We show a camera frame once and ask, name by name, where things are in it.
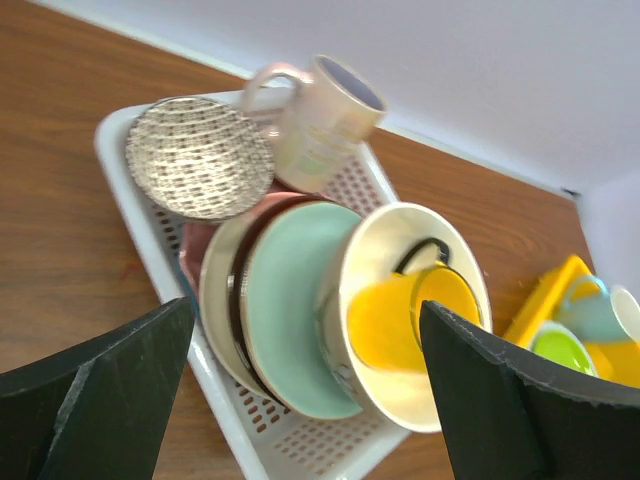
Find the pink polka dot plate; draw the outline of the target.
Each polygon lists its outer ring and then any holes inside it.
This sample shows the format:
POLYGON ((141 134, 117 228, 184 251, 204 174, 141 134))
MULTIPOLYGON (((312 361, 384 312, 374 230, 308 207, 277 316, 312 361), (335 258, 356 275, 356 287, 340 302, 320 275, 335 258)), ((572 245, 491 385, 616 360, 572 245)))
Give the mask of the pink polka dot plate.
POLYGON ((178 263, 183 276, 184 291, 192 301, 196 314, 199 314, 198 286, 201 266, 207 247, 216 231, 225 224, 236 220, 247 221, 251 224, 272 205, 295 196, 301 196, 301 193, 272 187, 267 195, 246 213, 223 221, 221 224, 187 223, 183 227, 178 263))

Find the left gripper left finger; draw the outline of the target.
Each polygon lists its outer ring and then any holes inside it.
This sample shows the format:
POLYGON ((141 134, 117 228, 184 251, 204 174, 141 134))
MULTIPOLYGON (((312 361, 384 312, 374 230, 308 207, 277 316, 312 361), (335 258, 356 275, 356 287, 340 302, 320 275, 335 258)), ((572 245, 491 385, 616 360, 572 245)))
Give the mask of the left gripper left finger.
POLYGON ((2 478, 152 478, 194 323, 177 298, 3 373, 2 478))

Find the dark bottom plate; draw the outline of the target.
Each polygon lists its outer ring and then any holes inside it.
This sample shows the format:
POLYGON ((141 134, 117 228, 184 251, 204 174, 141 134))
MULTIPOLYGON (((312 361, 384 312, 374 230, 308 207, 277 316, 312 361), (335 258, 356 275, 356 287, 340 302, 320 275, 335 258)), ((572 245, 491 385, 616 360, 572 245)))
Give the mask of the dark bottom plate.
POLYGON ((241 236, 239 246, 231 263, 227 277, 229 325, 231 328, 233 344, 240 357, 240 361, 248 371, 251 379, 259 386, 261 395, 271 401, 274 401, 276 404, 283 406, 283 403, 277 395, 269 389, 258 375, 251 362, 247 344, 244 339, 241 315, 241 295, 246 267, 248 265, 251 251, 260 235, 278 215, 298 205, 312 202, 331 202, 331 200, 320 195, 294 195, 292 192, 272 193, 267 196, 267 200, 272 200, 272 203, 262 209, 258 214, 249 213, 248 228, 241 236))

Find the cream pink floral plate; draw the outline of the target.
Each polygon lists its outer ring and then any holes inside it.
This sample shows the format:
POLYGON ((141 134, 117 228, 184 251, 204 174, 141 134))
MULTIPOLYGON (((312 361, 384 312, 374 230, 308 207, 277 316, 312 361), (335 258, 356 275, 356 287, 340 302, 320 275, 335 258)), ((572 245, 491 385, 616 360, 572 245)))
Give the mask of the cream pink floral plate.
POLYGON ((272 400, 236 349, 231 328, 228 276, 240 242, 255 221, 255 214, 228 220, 213 233, 201 263, 199 307, 205 336, 216 358, 227 372, 251 392, 272 400))

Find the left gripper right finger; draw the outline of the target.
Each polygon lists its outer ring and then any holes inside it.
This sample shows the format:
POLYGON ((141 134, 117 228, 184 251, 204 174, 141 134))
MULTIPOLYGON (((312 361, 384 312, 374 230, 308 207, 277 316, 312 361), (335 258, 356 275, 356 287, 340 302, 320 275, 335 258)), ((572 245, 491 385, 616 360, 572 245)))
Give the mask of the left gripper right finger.
POLYGON ((455 478, 638 478, 638 389, 545 360, 433 301, 420 333, 455 478))

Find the yellow mug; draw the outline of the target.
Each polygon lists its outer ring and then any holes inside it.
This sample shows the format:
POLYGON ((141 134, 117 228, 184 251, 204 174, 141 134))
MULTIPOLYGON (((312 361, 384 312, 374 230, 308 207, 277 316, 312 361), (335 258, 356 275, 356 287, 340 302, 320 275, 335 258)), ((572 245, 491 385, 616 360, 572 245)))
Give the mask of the yellow mug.
POLYGON ((480 326, 481 309, 471 286, 450 267, 450 248, 424 238, 412 246, 390 276, 360 291, 347 312, 351 346, 359 360, 376 370, 426 372, 420 309, 435 301, 480 326))

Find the pink beige mug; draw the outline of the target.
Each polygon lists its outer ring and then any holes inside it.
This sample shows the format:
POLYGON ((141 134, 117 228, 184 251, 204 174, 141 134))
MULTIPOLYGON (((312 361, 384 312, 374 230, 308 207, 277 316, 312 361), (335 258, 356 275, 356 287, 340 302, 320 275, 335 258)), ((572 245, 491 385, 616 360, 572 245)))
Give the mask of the pink beige mug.
POLYGON ((259 70, 246 83, 240 108, 249 110, 259 90, 275 78, 293 84, 291 99, 265 130, 275 176, 294 190, 318 193, 369 138, 387 104, 353 69, 317 54, 306 71, 284 62, 259 70))

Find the woven coaster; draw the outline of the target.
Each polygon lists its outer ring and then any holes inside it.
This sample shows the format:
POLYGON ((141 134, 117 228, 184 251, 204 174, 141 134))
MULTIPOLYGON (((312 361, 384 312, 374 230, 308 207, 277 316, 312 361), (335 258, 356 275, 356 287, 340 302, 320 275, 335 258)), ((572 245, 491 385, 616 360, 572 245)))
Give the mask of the woven coaster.
POLYGON ((200 222, 220 223, 249 211, 275 175, 272 147, 256 122, 200 96, 147 108, 132 123, 124 153, 150 200, 200 222))

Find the white ceramic bowl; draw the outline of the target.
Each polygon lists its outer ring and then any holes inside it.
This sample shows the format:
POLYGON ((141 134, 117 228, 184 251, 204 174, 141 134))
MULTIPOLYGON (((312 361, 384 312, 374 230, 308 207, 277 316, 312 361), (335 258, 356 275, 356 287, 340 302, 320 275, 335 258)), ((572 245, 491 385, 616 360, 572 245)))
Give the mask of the white ceramic bowl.
POLYGON ((450 267, 469 283, 483 321, 492 331, 492 313, 482 271, 462 235, 441 215, 421 205, 394 203, 369 214, 345 242, 337 261, 334 298, 324 317, 325 352, 333 374, 367 410, 377 410, 395 424, 420 433, 437 432, 440 422, 426 372, 394 373, 362 363, 351 346, 347 312, 362 290, 386 280, 418 241, 435 237, 450 248, 450 267))

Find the pale green bottom plate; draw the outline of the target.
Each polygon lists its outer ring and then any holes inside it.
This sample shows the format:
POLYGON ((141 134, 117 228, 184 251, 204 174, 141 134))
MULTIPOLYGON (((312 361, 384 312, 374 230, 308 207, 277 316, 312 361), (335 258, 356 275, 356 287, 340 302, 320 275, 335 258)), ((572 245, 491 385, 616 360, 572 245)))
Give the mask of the pale green bottom plate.
POLYGON ((315 307, 329 261, 360 220, 333 202, 295 205, 258 236, 243 275, 240 311, 252 366, 285 407, 317 420, 362 411, 323 357, 315 307))

